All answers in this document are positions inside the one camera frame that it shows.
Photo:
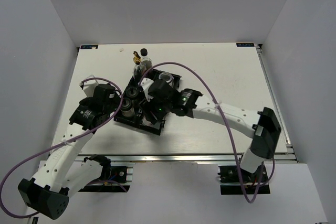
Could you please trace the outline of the black lid pepper shaker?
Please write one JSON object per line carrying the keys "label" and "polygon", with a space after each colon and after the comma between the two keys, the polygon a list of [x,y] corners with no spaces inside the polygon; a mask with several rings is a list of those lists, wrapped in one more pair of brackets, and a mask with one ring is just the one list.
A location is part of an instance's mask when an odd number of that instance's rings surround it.
{"label": "black lid pepper shaker", "polygon": [[121,106],[121,113],[126,118],[132,118],[135,115],[133,103],[129,98],[124,98]]}

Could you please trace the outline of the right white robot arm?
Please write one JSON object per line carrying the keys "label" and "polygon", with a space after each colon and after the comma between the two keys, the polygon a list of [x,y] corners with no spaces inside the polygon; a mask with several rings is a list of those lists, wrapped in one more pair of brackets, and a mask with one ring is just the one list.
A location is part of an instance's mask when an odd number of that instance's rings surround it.
{"label": "right white robot arm", "polygon": [[140,81],[148,103],[149,120],[158,121],[162,113],[173,113],[193,119],[207,120],[228,126],[251,139],[237,168],[238,177],[247,182],[256,175],[261,163],[272,159],[281,133],[281,126],[273,109],[244,110],[215,103],[193,89],[177,91],[164,80],[144,78]]}

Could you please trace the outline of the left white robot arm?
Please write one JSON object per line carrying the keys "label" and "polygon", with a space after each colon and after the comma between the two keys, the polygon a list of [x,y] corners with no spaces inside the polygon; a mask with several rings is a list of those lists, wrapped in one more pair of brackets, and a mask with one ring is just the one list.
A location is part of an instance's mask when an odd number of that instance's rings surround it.
{"label": "left white robot arm", "polygon": [[52,151],[44,165],[31,179],[22,179],[18,191],[24,203],[52,220],[59,218],[69,199],[94,180],[110,178],[110,160],[95,154],[73,173],[69,170],[85,144],[94,136],[95,128],[106,122],[118,108],[120,97],[110,84],[93,83],[85,88],[86,98],[69,119],[60,141],[61,147]]}

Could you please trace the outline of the clear glass oil bottle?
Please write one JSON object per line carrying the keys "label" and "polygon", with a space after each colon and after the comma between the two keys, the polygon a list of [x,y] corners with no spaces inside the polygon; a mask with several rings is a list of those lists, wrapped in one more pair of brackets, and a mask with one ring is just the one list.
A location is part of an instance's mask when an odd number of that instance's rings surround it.
{"label": "clear glass oil bottle", "polygon": [[133,78],[135,80],[135,82],[138,82],[142,76],[141,74],[141,61],[142,61],[142,58],[140,57],[140,55],[138,54],[137,51],[134,51],[133,52],[133,62],[135,63],[135,66],[133,68]]}

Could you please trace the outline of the black lid spice shaker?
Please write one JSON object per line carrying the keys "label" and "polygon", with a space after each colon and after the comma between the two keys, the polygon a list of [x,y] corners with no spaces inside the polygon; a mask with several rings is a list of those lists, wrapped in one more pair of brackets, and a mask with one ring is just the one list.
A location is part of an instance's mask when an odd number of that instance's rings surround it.
{"label": "black lid spice shaker", "polygon": [[137,100],[139,96],[139,91],[136,87],[129,86],[125,91],[126,97],[130,100]]}

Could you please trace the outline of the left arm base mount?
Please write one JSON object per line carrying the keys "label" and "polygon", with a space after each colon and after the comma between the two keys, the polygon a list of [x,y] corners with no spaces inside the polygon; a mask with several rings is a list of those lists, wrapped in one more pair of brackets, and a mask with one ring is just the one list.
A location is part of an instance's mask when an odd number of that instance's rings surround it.
{"label": "left arm base mount", "polygon": [[94,179],[84,188],[81,193],[127,193],[130,189],[133,176],[133,167],[127,165],[115,165],[108,163],[111,161],[102,155],[85,157],[82,164],[86,161],[95,161],[102,165],[100,177]]}

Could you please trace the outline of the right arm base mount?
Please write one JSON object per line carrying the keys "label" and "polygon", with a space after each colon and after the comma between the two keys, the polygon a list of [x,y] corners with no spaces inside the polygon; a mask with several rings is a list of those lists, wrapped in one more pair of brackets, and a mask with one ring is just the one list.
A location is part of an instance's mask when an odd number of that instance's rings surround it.
{"label": "right arm base mount", "polygon": [[[257,183],[260,175],[260,168],[258,167],[255,173],[249,173],[242,170],[243,184],[246,189],[247,195],[253,195],[257,188]],[[263,168],[262,179],[258,194],[268,195],[270,194],[270,187],[268,185],[268,174],[266,168]],[[217,180],[220,184],[221,195],[243,195],[238,178],[238,171],[235,165],[224,165],[218,167]]]}

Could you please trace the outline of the clear glass jar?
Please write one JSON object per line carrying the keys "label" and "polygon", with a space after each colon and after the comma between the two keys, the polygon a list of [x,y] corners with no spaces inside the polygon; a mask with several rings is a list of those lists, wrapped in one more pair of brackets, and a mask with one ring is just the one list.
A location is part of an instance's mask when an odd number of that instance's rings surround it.
{"label": "clear glass jar", "polygon": [[169,72],[161,72],[159,74],[159,79],[165,81],[167,84],[169,84],[171,87],[174,83],[174,77]]}

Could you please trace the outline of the dark soy sauce bottle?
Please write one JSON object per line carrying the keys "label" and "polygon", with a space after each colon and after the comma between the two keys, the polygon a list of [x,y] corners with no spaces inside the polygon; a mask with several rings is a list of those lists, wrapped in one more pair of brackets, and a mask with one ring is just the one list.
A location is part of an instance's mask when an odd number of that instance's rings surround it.
{"label": "dark soy sauce bottle", "polygon": [[142,48],[140,50],[141,54],[141,62],[140,66],[140,73],[143,75],[148,69],[152,67],[152,60],[148,57],[148,51],[146,48]]}

